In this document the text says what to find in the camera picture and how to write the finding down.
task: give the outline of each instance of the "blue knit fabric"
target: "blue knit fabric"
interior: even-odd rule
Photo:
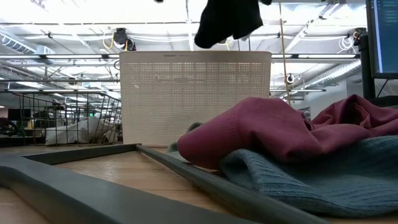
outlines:
[[[357,218],[398,210],[398,136],[299,164],[240,149],[220,166],[230,181],[312,213]]]

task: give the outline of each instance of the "red fabric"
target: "red fabric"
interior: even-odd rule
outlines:
[[[378,108],[357,95],[333,103],[311,122],[280,99],[250,97],[182,136],[178,150],[193,164],[217,169],[222,158],[241,148],[295,162],[394,134],[398,109]]]

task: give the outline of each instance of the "laundry basket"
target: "laundry basket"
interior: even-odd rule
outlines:
[[[248,96],[269,97],[269,52],[123,52],[124,144],[170,144]]]

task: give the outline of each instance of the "gray metal frame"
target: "gray metal frame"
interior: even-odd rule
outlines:
[[[139,151],[255,222],[327,223],[272,198],[146,147],[130,144],[29,155],[0,155],[0,186],[52,223],[252,223],[51,165]]]

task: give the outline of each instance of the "perforated basket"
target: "perforated basket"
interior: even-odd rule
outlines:
[[[120,54],[124,144],[170,144],[248,96],[269,97],[269,52]]]

